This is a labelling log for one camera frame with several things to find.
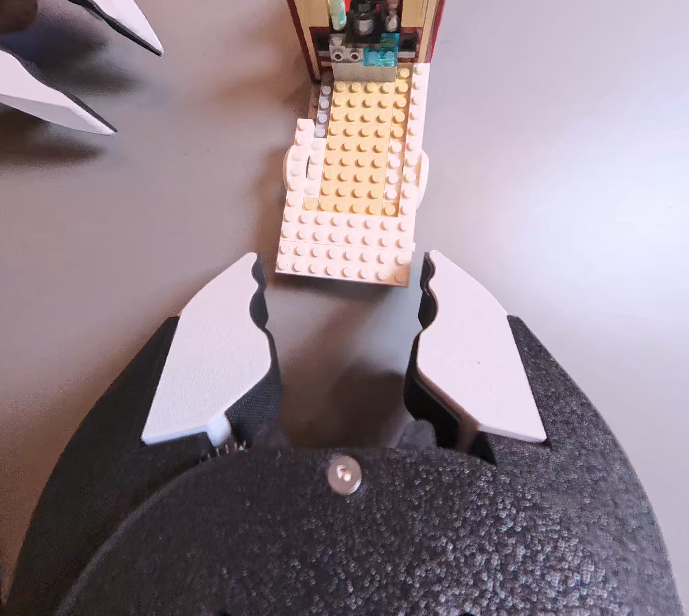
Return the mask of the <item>white long brick plate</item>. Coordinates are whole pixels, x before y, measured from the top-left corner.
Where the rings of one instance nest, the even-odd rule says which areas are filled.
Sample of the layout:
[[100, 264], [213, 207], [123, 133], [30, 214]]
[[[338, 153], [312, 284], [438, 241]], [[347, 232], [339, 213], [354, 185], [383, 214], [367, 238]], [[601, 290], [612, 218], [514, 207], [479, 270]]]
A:
[[411, 259], [410, 251], [397, 248], [281, 241], [275, 270], [282, 275], [408, 287]]
[[413, 249], [414, 221], [375, 215], [336, 214], [287, 208], [280, 239], [344, 247]]

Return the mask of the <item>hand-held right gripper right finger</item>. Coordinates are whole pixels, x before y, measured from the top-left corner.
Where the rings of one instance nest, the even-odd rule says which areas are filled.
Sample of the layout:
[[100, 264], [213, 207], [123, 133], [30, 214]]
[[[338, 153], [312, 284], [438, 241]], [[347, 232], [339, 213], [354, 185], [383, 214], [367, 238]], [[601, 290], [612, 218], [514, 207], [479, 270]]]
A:
[[543, 444], [539, 415], [503, 306], [439, 251], [425, 254], [419, 321], [404, 404], [441, 448], [470, 451], [481, 435]]

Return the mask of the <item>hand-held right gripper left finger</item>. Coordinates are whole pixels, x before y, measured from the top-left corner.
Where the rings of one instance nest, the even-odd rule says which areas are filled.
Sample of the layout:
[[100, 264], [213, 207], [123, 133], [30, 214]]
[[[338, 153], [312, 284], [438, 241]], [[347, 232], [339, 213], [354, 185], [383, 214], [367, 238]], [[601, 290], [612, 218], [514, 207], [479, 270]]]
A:
[[282, 383], [266, 329], [265, 278], [250, 252], [205, 284], [178, 317], [142, 441], [197, 433], [252, 445], [279, 410]]

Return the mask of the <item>toy brick truck model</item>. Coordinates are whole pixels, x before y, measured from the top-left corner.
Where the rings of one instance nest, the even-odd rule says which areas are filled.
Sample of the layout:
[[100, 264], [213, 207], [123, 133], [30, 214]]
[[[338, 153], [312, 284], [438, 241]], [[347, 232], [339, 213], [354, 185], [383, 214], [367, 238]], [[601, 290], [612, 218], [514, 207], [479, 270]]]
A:
[[297, 121], [284, 159], [282, 221], [293, 208], [408, 217], [415, 231], [444, 2], [287, 0], [312, 87], [308, 118]]

